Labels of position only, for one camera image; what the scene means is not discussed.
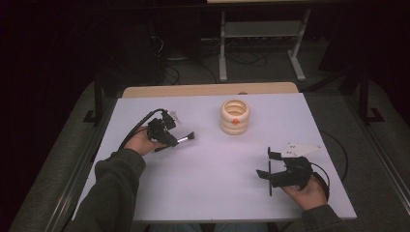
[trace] person's hand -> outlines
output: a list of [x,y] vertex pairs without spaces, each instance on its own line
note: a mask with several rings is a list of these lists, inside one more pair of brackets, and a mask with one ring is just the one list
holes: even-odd
[[137,131],[138,132],[127,142],[124,148],[133,149],[139,155],[145,156],[152,150],[165,146],[159,142],[148,139],[147,127],[141,127]]
[[328,204],[325,191],[313,176],[310,177],[307,186],[302,190],[299,187],[282,187],[282,190],[304,211]]

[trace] finger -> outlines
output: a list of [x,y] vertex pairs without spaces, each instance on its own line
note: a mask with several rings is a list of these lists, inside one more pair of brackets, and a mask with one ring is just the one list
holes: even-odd
[[281,189],[288,195],[294,195],[297,193],[297,190],[292,186],[281,187]]

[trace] person's left hand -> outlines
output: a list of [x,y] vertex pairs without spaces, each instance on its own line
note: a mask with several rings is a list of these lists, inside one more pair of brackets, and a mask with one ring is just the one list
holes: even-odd
[[149,140],[147,129],[148,127],[137,129],[138,132],[127,142],[124,148],[133,149],[139,155],[145,156],[152,150],[165,146],[159,142]]

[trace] white tabletop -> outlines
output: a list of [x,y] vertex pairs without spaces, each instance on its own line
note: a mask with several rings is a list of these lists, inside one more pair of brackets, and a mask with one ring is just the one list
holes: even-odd
[[[230,99],[249,104],[249,128],[244,134],[228,135],[220,129],[220,106]],[[329,203],[336,213],[341,218],[356,217],[303,94],[120,99],[95,162],[118,150],[130,129],[157,108],[177,112],[182,124],[170,131],[173,135],[180,138],[194,131],[195,139],[144,157],[147,167],[140,179],[134,220],[218,222],[299,218],[298,206],[280,188],[274,188],[269,196],[268,181],[259,179],[255,171],[268,170],[268,147],[281,152],[289,142],[324,147],[307,158],[330,176]],[[272,161],[273,173],[284,170],[282,161]],[[93,166],[79,202],[94,184]]]

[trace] equipment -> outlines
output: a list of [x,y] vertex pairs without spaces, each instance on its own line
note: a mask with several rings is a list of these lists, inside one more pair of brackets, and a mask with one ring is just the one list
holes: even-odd
[[162,119],[155,118],[148,123],[147,134],[149,139],[155,139],[166,146],[175,147],[178,145],[178,140],[168,130],[176,127],[175,121],[179,123],[175,112],[168,112],[165,109],[156,109],[145,116],[126,136],[121,143],[119,149],[123,149],[127,142],[138,132],[138,130],[145,122],[148,121],[155,113],[161,111]]
[[[256,170],[259,178],[269,180],[269,191],[270,195],[272,196],[272,188],[277,188],[277,187],[286,187],[286,186],[299,186],[301,189],[304,189],[307,184],[308,180],[310,179],[310,176],[313,175],[321,184],[322,188],[325,191],[326,194],[326,199],[329,199],[329,193],[330,193],[330,180],[326,172],[317,164],[314,164],[310,161],[308,161],[307,158],[302,157],[302,155],[305,155],[306,152],[303,152],[302,154],[296,154],[290,152],[290,150],[295,150],[298,149],[301,150],[301,147],[308,147],[310,149],[302,149],[305,151],[308,151],[308,153],[314,151],[312,150],[311,146],[309,147],[308,145],[302,145],[298,146],[298,144],[289,144],[289,149],[287,152],[281,154],[281,153],[276,153],[276,152],[271,152],[271,148],[268,148],[268,156],[269,156],[269,172],[266,171],[261,171],[261,170]],[[271,160],[283,160],[286,170],[278,173],[271,173]],[[311,168],[311,165],[316,165],[322,171],[326,174],[328,178],[328,184],[323,180],[323,178],[317,173],[313,172],[313,169]]]

